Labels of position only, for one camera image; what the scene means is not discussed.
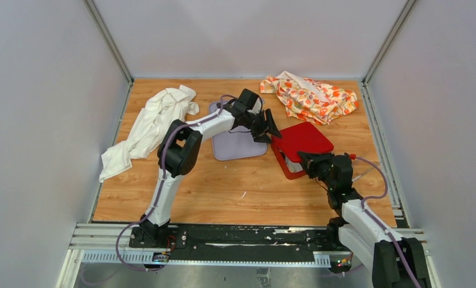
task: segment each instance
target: cloth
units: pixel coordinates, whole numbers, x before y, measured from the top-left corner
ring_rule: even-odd
[[[329,124],[331,120],[347,115],[358,107],[355,92],[287,71],[261,81],[260,91],[275,93],[285,105],[287,116],[318,125]]]
[[[185,114],[195,115],[199,106],[191,100],[195,91],[180,85],[179,89],[167,88],[148,99],[135,119],[127,139],[109,147],[102,154],[104,168],[98,180],[105,179],[132,167],[131,159],[146,158],[162,142],[175,119],[185,120]]]

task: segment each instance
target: orange patterned cloth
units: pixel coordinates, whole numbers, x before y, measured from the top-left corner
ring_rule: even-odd
[[[320,80],[301,78],[284,71],[261,81],[261,93],[275,93],[285,105],[286,114],[314,124],[329,124],[358,107],[356,93]]]

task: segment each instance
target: white wall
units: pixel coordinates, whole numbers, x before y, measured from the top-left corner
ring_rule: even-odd
[[[134,77],[363,77],[406,0],[96,0]]]
[[[370,87],[442,286],[476,287],[476,1],[419,1]]]
[[[82,1],[0,1],[0,287],[54,287],[126,89]]]

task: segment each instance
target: wooden table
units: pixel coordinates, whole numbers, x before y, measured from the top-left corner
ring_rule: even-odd
[[[209,104],[222,94],[239,96],[244,88],[259,94],[259,80],[243,79],[139,79],[134,82],[123,117],[117,143],[127,138],[146,101],[157,92],[180,84],[194,89],[200,106],[198,115],[187,115],[187,121],[208,114]],[[354,81],[327,81],[358,94]],[[282,103],[273,94],[260,94],[264,108],[271,108],[279,130],[300,123],[288,118]],[[334,152],[355,153],[378,161],[363,105],[353,113],[335,119],[330,125],[318,126],[335,146]],[[147,159],[132,160],[132,168],[103,183],[93,217],[94,221],[136,221],[145,213],[153,196],[158,176],[156,151]],[[366,163],[354,166],[355,175],[369,170]],[[354,184],[362,196],[381,194],[381,176],[375,170]],[[396,223],[388,198],[369,201],[370,207],[388,225]],[[291,226],[325,226],[336,213],[327,203],[326,191],[313,179],[285,178],[271,147],[266,154],[239,160],[218,161],[213,157],[210,140],[201,146],[197,164],[180,185],[171,213],[172,223],[260,224]]]

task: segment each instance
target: gray floor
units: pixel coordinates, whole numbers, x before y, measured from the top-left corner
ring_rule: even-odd
[[[75,288],[83,287],[168,287],[168,288],[291,288],[291,287],[372,287],[370,273],[360,269],[338,277],[324,268],[257,268],[227,266],[166,266],[158,272],[136,272],[120,264],[84,264],[84,278],[89,283],[106,279],[104,284],[88,286],[77,277]]]

